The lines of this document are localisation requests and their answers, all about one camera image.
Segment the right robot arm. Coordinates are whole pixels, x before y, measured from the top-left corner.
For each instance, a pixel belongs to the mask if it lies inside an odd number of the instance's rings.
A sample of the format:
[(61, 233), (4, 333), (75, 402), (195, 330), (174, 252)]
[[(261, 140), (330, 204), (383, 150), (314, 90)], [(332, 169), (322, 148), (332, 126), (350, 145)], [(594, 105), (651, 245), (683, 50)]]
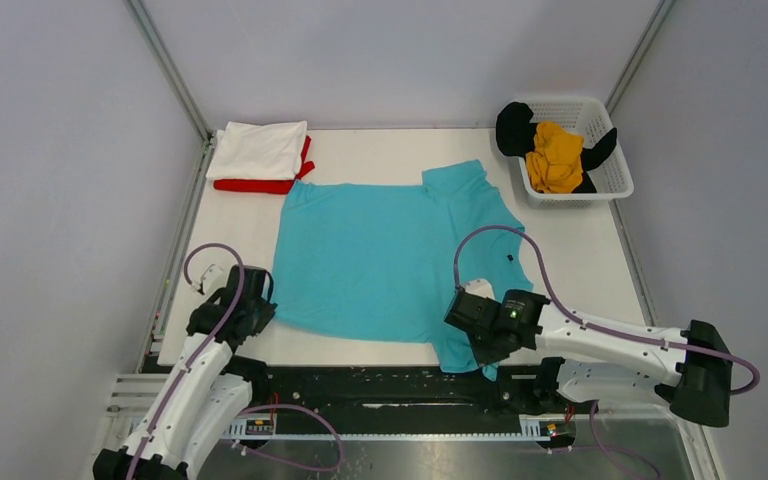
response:
[(669, 409), (702, 426), (730, 421), (733, 361), (716, 328), (692, 321), (685, 329), (630, 325), (561, 306), (524, 290), (502, 300), (460, 289), (446, 314), (464, 332), (480, 365), (519, 350), (540, 363), (524, 393), (530, 413), (582, 411), (596, 401)]

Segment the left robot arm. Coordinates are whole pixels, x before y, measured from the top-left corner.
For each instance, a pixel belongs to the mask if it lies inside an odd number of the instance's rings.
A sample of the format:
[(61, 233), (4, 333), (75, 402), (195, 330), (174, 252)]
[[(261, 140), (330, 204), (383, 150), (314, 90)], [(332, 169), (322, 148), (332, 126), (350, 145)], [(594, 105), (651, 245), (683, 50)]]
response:
[(96, 479), (194, 479), (242, 411), (270, 398), (265, 362), (236, 355), (274, 317), (273, 279), (259, 267), (230, 269), (225, 285), (194, 309), (178, 361), (124, 443), (104, 448)]

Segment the cyan t-shirt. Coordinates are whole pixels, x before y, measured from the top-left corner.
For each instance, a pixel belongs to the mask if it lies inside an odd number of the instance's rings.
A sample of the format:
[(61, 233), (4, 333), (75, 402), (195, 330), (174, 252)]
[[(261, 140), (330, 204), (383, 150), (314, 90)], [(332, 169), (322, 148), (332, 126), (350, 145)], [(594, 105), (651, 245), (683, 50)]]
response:
[(430, 345), (446, 373), (478, 368), (445, 316), (458, 283), (496, 298), (531, 290), (522, 223), (476, 160), (417, 185), (299, 183), (287, 195), (272, 274), (277, 318), (312, 333)]

